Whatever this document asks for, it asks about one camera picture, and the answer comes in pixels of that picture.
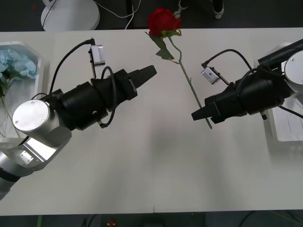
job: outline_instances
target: floor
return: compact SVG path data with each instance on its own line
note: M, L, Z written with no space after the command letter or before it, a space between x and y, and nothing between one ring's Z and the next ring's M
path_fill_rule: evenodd
M279 211L279 215L303 223L303 211L291 214ZM87 215L45 215L38 225L38 216L0 217L1 227L82 227ZM271 211L230 211L206 213L165 214L112 214L96 215L89 227L107 227L113 220L116 227L299 227L300 225L282 218Z
M118 15L128 14L128 0L96 0ZM139 0L132 0L134 8ZM147 18L156 7L178 9L178 0L142 0L129 29L147 28ZM1 0L0 32L42 31L41 0ZM248 27L303 27L302 0L224 0L222 19L214 19L209 0L192 0L190 7L182 12L182 28L248 28ZM117 18L99 7L100 23L97 30L124 29L128 18ZM236 227L250 211L170 213L170 214L120 214L97 215L90 227L106 227L114 219L118 227L157 227L165 223L171 227ZM303 211L291 213L279 211L280 215L303 223ZM81 227L87 215L42 216L42 227ZM1 227L35 227L38 216L0 217ZM295 224L271 211L256 211L243 223L243 227L297 227Z
M130 0L96 0L117 15L127 15ZM139 0L132 0L137 8ZM40 17L44 9L41 0L1 0L0 31L42 31ZM147 18L156 7L173 12L178 0L142 0L129 29L147 28ZM214 19L210 0L192 0L182 11L182 28L246 28L246 27L302 27L302 0L224 0L222 19ZM97 30L124 29L129 18L117 18L99 7L100 23Z

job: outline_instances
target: white tray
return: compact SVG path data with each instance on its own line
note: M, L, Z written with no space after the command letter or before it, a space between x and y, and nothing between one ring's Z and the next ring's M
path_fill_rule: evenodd
M36 78L27 80L15 80L9 88L4 103L12 117L15 109L23 102L31 99L35 94L42 92L42 80L44 71L44 61L42 56L27 44L19 41L2 42L0 43L0 50L13 50L19 54L27 55L36 65ZM0 135L0 148L7 144L19 143L25 135L21 132L18 138L14 126L9 119L6 111L0 101L0 131L5 132L6 138Z

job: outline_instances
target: white table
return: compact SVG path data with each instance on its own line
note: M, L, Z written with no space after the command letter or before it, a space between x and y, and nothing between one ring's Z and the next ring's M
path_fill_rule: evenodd
M201 102L225 88L200 75L201 62L233 48L253 63L277 44L303 37L302 28L182 33L173 39ZM0 42L32 46L51 62L45 71L53 75L61 58L92 36L104 45L114 71L154 64L158 74L138 89L138 97L117 108L110 127L74 131L44 170L21 178L0 202L0 215L303 209L302 155L275 147L259 114L228 119L213 130L204 120L192 121L198 107L181 68L159 60L156 45L142 30L0 33ZM88 48L65 61L55 89L66 92L92 77ZM233 53L212 65L229 81L247 71Z

